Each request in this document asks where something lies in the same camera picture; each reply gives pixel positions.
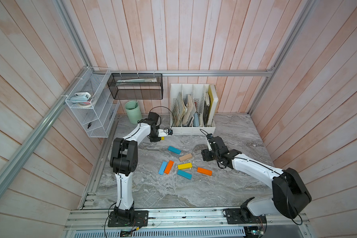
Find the teal wooden block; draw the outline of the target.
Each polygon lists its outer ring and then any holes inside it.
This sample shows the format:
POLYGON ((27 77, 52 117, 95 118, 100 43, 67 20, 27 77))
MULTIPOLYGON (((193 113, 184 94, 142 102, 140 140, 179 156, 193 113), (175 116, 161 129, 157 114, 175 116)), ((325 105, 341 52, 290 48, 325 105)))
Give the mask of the teal wooden block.
POLYGON ((175 147, 172 147, 172 146, 168 147, 168 151, 173 152, 173 153, 178 154, 178 155, 181 154, 181 150, 179 150, 179 149, 177 149, 175 147))
POLYGON ((185 172, 183 170, 178 170, 177 174, 182 176, 182 177, 184 177, 184 178, 186 178, 186 179, 191 179, 192 178, 192 174, 187 173, 187 172, 185 172))

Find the light blue wooden block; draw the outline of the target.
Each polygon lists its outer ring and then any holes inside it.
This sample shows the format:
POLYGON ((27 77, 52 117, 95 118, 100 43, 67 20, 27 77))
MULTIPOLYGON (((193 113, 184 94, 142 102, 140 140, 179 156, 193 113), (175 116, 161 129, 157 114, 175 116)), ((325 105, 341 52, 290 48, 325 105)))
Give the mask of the light blue wooden block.
POLYGON ((166 161, 163 161, 163 162, 162 162, 162 164, 161 164, 161 166, 160 166, 160 168, 159 168, 159 172, 158 172, 160 175, 163 175, 163 174, 164 174, 164 171, 165 171, 167 165, 168 165, 168 163, 167 163, 166 161))

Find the orange wooden block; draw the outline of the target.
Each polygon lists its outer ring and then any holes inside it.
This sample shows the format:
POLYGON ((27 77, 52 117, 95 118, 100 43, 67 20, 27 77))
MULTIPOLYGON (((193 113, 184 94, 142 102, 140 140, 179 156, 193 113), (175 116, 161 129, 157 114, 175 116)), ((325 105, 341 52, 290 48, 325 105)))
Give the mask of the orange wooden block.
POLYGON ((173 165, 174 165, 174 162, 173 162, 172 160, 170 160, 170 161, 167 163, 167 165, 166 165, 166 168, 165 168, 165 170, 164 170, 164 173, 165 173, 165 174, 169 174, 170 171, 171 171, 171 169, 172 169, 172 167, 173 167, 173 165))
POLYGON ((211 170, 204 169, 204 168, 201 168, 201 167, 197 168, 197 172, 201 173, 201 174, 204 174, 204 175, 207 175, 207 176, 212 176, 212 171, 211 170))

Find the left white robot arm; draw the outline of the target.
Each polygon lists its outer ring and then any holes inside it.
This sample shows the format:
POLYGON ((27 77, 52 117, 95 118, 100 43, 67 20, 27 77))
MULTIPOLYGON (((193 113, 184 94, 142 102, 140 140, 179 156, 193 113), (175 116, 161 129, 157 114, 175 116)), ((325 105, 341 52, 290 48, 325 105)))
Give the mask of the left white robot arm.
POLYGON ((117 180, 117 202, 110 217, 125 223, 134 220, 134 199, 132 196, 132 177, 138 165, 138 145, 149 138, 151 142, 159 142, 164 136, 160 130, 161 117, 150 112, 148 117, 138 121, 136 128, 124 137, 113 141, 110 167, 117 180))

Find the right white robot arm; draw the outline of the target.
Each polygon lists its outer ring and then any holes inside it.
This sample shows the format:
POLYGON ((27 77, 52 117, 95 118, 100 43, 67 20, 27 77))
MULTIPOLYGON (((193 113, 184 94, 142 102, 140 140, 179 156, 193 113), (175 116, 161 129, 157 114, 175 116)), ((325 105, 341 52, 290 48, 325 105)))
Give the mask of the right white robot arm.
POLYGON ((248 174, 272 190, 265 198, 249 198, 239 209, 224 209, 228 224, 258 223, 264 221, 267 214, 281 214, 295 220, 311 203, 311 194, 296 170, 275 168, 238 150, 229 150, 221 137, 211 133, 207 133, 206 138, 208 147, 201 152, 204 161, 216 161, 220 169, 230 168, 248 174))

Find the mint green plastic cup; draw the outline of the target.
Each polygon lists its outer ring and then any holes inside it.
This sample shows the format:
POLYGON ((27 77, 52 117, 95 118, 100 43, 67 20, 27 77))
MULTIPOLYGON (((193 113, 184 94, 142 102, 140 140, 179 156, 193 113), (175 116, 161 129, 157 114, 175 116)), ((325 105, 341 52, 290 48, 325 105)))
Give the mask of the mint green plastic cup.
POLYGON ((138 101, 128 101, 125 105, 125 110, 132 124, 136 125, 142 119, 142 114, 138 101))

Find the illustrated Chinese history book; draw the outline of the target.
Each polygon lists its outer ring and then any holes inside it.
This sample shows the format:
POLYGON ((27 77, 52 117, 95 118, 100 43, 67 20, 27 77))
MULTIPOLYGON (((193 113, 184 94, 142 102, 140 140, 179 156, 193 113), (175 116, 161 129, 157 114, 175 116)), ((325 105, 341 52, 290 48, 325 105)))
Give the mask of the illustrated Chinese history book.
POLYGON ((182 119, 186 114, 187 108, 184 104, 184 100, 182 98, 182 93, 180 92, 177 98, 174 100, 174 108, 173 108, 173 127, 181 127, 182 119))

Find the natural wooden block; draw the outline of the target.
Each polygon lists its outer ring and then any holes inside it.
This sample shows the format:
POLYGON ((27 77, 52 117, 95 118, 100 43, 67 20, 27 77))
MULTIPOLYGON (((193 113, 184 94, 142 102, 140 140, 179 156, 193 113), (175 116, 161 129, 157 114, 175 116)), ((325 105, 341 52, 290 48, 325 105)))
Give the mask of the natural wooden block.
POLYGON ((179 157, 179 161, 183 162, 183 161, 187 161, 187 160, 192 159, 192 158, 193 158, 193 155, 191 153, 189 153, 189 154, 180 156, 179 157))

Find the long yellow wooden block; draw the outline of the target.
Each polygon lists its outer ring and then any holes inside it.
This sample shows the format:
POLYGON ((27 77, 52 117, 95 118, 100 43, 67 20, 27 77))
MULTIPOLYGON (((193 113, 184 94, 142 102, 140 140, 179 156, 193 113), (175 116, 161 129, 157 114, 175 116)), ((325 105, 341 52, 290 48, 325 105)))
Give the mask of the long yellow wooden block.
POLYGON ((185 163, 185 164, 178 165, 179 170, 185 170, 185 169, 190 169, 190 168, 192 168, 192 163, 185 163))

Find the white plastic file organizer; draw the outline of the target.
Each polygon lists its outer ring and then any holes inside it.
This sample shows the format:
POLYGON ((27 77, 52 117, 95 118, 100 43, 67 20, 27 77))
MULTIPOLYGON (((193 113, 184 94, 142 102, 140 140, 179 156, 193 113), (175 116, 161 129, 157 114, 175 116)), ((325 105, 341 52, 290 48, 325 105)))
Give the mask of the white plastic file organizer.
POLYGON ((173 112, 174 100, 178 94, 182 93, 184 104, 187 108, 186 114, 182 119, 181 127, 172 127, 173 134, 176 135, 200 135, 203 131, 214 133, 215 122, 211 127, 207 126, 210 99, 208 88, 210 84, 171 84, 171 111, 173 112))

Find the cream hardcover book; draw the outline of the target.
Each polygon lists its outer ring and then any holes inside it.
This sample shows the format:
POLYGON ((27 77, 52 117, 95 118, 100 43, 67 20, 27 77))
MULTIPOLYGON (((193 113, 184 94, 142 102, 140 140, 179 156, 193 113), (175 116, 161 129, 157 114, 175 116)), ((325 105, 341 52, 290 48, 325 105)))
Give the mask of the cream hardcover book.
POLYGON ((218 94, 217 94, 217 89, 215 84, 210 84, 208 88, 208 95, 210 99, 210 107, 209 107, 209 113, 208 113, 208 121, 207 121, 207 126, 211 127, 213 123, 213 118, 216 113, 217 105, 218 105, 218 94))

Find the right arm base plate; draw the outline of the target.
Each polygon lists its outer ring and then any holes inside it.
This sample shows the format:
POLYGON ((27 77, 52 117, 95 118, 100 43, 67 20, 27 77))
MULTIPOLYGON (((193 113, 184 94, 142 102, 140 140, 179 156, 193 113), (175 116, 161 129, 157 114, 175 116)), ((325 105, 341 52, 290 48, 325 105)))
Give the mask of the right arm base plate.
POLYGON ((223 210, 223 215, 226 217, 228 224, 266 224, 265 216, 254 216, 247 209, 228 208, 223 210))

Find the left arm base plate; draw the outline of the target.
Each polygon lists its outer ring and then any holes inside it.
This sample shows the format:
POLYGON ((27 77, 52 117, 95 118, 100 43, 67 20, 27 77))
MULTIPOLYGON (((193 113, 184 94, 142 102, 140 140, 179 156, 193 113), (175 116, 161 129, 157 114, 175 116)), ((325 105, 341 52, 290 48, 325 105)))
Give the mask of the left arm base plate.
POLYGON ((110 213, 108 227, 144 227, 148 225, 147 210, 114 210, 110 213))

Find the aluminium front rail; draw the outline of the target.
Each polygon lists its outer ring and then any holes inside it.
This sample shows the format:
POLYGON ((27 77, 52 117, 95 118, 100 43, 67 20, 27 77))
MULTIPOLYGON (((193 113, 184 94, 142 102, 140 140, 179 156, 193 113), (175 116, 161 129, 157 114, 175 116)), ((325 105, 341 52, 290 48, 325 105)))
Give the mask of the aluminium front rail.
MULTIPOLYGON (((143 228, 197 228, 197 227, 232 227, 232 226, 260 226, 263 228, 273 228, 279 225, 295 225, 304 230, 310 230, 311 225, 305 213, 301 213, 303 224, 296 225, 291 219, 284 217, 281 214, 266 215, 266 222, 262 219, 262 223, 258 219, 258 223, 251 224, 228 224, 225 217, 224 209, 229 207, 196 207, 196 208, 141 208, 135 211, 148 210, 147 226, 143 228)), ((129 226, 108 228, 108 210, 73 210, 70 212, 68 219, 63 228, 67 231, 82 231, 82 230, 100 230, 104 231, 111 229, 130 229, 136 227, 134 221, 129 226)))

